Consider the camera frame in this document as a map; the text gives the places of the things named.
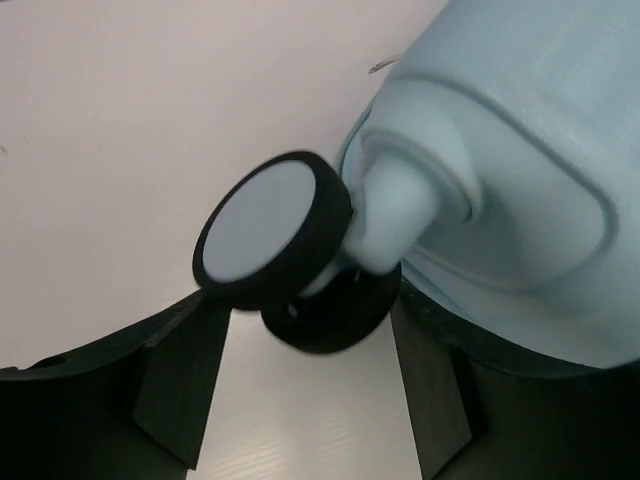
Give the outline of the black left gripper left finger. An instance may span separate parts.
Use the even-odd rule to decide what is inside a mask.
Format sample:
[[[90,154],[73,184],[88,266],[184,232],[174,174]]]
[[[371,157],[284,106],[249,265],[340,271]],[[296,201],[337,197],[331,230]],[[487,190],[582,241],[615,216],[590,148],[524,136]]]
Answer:
[[[197,292],[1,372],[5,479],[183,479],[197,466],[230,309]]]

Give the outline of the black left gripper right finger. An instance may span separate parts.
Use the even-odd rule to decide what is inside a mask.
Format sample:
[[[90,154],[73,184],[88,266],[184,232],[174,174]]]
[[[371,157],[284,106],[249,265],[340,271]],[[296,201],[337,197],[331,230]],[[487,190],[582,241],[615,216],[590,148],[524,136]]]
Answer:
[[[414,289],[392,310],[425,479],[635,479],[639,365],[597,369],[519,347]]]

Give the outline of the light blue suitcase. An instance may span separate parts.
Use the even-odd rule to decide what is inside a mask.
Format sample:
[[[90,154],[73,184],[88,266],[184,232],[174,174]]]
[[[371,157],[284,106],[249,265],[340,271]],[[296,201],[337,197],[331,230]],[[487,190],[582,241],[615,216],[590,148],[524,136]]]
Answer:
[[[349,347],[405,278],[566,362],[639,358],[639,5],[450,1],[339,150],[266,161],[192,269],[301,350]]]

